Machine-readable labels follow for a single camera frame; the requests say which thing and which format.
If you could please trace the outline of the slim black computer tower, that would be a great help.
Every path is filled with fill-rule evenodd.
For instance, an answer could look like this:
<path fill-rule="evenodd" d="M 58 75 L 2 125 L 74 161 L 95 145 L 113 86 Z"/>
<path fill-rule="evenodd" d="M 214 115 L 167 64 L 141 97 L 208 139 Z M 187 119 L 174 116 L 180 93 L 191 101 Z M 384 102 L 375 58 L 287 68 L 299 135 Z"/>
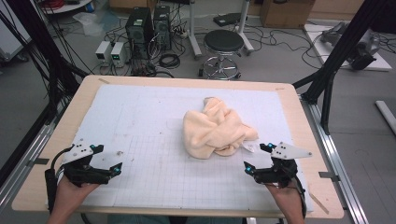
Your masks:
<path fill-rule="evenodd" d="M 169 50 L 171 48 L 171 25 L 169 6 L 155 7 L 153 24 L 157 45 L 160 47 L 160 49 Z"/>

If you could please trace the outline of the person's right hand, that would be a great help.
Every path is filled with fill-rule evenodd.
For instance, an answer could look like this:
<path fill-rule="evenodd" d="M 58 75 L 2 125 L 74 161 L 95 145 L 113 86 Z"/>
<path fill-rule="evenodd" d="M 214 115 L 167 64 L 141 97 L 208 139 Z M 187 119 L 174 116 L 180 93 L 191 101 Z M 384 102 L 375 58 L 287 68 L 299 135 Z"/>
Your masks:
<path fill-rule="evenodd" d="M 276 201 L 276 205 L 285 217 L 297 217 L 302 214 L 302 203 L 298 190 L 293 184 L 279 188 L 275 184 L 266 184 Z"/>

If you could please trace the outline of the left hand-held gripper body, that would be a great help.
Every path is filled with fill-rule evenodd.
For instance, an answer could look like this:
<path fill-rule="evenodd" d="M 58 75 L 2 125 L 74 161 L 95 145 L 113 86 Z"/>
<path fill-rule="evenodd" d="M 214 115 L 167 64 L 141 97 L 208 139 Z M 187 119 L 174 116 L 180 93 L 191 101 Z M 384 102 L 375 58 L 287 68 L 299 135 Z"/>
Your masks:
<path fill-rule="evenodd" d="M 95 155 L 90 149 L 90 145 L 83 139 L 78 140 L 65 153 L 61 162 L 64 175 L 78 187 L 81 187 L 84 183 L 107 184 L 110 180 L 109 170 L 90 166 L 92 157 Z"/>

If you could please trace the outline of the cream fluffy towel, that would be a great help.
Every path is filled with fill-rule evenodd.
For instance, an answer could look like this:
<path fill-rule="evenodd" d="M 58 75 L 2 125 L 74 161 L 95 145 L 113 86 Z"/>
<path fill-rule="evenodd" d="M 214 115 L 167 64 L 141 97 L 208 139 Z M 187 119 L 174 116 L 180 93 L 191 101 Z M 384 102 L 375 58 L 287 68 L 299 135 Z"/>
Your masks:
<path fill-rule="evenodd" d="M 216 97 L 206 97 L 201 112 L 189 110 L 183 118 L 183 141 L 187 152 L 207 160 L 213 153 L 232 156 L 244 141 L 259 138 L 234 109 Z"/>

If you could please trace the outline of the round white table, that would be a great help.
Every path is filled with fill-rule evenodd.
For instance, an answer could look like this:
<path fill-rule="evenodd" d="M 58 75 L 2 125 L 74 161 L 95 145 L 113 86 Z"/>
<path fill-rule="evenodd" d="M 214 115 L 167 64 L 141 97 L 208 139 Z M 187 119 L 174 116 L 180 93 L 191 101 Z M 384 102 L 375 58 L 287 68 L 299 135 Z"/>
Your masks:
<path fill-rule="evenodd" d="M 92 12 L 95 9 L 95 3 L 93 0 L 64 0 L 64 4 L 61 7 L 42 7 L 42 10 L 47 14 L 59 14 L 79 8 Z"/>

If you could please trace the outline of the thin wooden stick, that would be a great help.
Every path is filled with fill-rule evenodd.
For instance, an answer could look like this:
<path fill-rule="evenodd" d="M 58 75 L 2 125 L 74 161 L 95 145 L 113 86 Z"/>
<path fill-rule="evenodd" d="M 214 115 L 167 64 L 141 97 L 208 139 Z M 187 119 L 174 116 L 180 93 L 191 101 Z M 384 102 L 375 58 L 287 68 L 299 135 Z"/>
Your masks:
<path fill-rule="evenodd" d="M 312 193 L 309 193 L 311 200 L 326 214 L 329 215 L 329 210 L 324 206 L 324 204 Z"/>

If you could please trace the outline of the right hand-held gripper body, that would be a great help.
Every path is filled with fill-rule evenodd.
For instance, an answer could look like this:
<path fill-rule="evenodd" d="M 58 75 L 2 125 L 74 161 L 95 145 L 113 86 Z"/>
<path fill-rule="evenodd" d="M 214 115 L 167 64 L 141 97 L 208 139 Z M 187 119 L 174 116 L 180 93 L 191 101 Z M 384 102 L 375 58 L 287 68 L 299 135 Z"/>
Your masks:
<path fill-rule="evenodd" d="M 253 178 L 259 184 L 277 183 L 281 188 L 285 188 L 293 178 L 297 179 L 295 160 L 312 156 L 310 151 L 284 142 L 276 145 L 269 154 L 273 165 L 270 168 L 256 168 Z"/>

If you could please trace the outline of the flat black device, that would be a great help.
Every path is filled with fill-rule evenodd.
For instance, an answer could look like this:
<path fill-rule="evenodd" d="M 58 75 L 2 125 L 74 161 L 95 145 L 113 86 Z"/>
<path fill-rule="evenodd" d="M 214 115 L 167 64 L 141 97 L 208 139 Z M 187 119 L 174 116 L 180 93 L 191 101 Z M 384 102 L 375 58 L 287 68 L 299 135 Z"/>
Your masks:
<path fill-rule="evenodd" d="M 240 13 L 228 13 L 213 18 L 213 22 L 220 27 L 235 24 L 240 21 Z"/>

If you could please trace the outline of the white tube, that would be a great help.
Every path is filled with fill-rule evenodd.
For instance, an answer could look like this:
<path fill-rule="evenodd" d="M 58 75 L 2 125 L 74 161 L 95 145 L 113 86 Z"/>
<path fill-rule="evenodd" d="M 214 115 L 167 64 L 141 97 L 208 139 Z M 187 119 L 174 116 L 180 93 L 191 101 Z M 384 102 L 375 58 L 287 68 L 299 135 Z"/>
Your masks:
<path fill-rule="evenodd" d="M 382 114 L 385 121 L 387 122 L 388 126 L 392 129 L 393 133 L 396 135 L 396 117 L 390 111 L 387 104 L 384 101 L 376 101 L 375 105 Z"/>

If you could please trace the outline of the person's left hand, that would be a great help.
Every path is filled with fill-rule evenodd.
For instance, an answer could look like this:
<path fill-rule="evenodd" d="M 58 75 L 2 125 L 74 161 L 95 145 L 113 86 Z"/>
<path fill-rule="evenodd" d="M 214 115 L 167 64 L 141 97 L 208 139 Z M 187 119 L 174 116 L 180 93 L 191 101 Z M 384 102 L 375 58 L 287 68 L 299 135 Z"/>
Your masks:
<path fill-rule="evenodd" d="M 81 187 L 74 185 L 65 176 L 60 180 L 53 215 L 70 216 L 80 207 L 88 195 L 99 187 L 98 184 L 84 183 Z"/>

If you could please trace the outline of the white stand leg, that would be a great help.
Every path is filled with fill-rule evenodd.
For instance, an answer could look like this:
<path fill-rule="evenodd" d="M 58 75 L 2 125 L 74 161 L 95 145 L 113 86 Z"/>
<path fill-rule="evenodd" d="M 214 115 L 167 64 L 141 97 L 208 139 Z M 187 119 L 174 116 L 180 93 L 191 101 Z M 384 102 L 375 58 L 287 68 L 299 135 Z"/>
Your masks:
<path fill-rule="evenodd" d="M 246 50 L 247 55 L 249 55 L 254 50 L 253 46 L 251 45 L 250 41 L 248 40 L 247 36 L 245 35 L 245 27 L 246 27 L 246 21 L 247 21 L 247 16 L 248 16 L 248 8 L 249 8 L 250 0 L 242 0 L 242 1 L 243 1 L 243 4 L 241 7 L 240 22 L 239 22 L 239 28 L 237 30 L 237 33 L 243 39 L 244 48 Z"/>
<path fill-rule="evenodd" d="M 201 49 L 199 47 L 198 41 L 195 36 L 195 0 L 189 0 L 189 31 L 188 31 L 188 38 L 191 43 L 191 48 L 194 53 L 194 58 L 199 59 L 202 56 Z"/>

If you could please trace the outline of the black round stool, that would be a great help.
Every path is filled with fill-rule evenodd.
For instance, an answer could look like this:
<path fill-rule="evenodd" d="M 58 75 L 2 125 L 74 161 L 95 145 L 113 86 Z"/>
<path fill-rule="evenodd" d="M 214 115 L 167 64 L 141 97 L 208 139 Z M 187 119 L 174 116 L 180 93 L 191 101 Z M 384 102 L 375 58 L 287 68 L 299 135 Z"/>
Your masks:
<path fill-rule="evenodd" d="M 204 37 L 205 49 L 213 54 L 199 69 L 199 76 L 208 79 L 238 79 L 241 73 L 232 56 L 241 56 L 243 38 L 229 30 L 213 30 Z"/>

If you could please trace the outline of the clear plastic bag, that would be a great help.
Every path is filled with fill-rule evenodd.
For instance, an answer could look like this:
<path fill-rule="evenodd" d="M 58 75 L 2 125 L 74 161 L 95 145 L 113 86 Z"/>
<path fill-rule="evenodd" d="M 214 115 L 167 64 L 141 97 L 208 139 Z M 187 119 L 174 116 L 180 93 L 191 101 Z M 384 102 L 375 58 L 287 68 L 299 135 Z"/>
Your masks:
<path fill-rule="evenodd" d="M 115 28 L 119 23 L 119 18 L 110 12 L 103 15 L 79 12 L 73 16 L 73 19 L 82 25 L 83 33 L 86 36 L 102 35 L 104 32 Z"/>

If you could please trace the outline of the white power supply unit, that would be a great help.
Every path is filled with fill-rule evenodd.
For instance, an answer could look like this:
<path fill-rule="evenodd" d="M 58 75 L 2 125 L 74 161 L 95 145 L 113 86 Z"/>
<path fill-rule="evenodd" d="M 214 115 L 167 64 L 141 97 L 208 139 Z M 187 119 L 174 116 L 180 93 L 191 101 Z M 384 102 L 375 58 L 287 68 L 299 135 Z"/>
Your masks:
<path fill-rule="evenodd" d="M 120 68 L 126 64 L 127 52 L 124 42 L 116 42 L 110 53 L 113 64 Z"/>
<path fill-rule="evenodd" d="M 104 63 L 105 65 L 110 65 L 110 63 L 112 62 L 111 50 L 112 50 L 111 42 L 102 41 L 99 47 L 97 48 L 95 55 L 101 63 Z"/>

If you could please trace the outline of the brown cardboard box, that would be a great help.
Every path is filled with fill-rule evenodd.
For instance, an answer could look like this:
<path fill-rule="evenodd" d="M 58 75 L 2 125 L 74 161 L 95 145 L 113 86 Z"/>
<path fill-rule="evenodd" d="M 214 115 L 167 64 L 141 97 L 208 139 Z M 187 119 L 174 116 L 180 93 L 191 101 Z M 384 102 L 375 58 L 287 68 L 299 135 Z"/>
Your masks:
<path fill-rule="evenodd" d="M 263 0 L 261 22 L 267 28 L 302 29 L 316 0 Z"/>

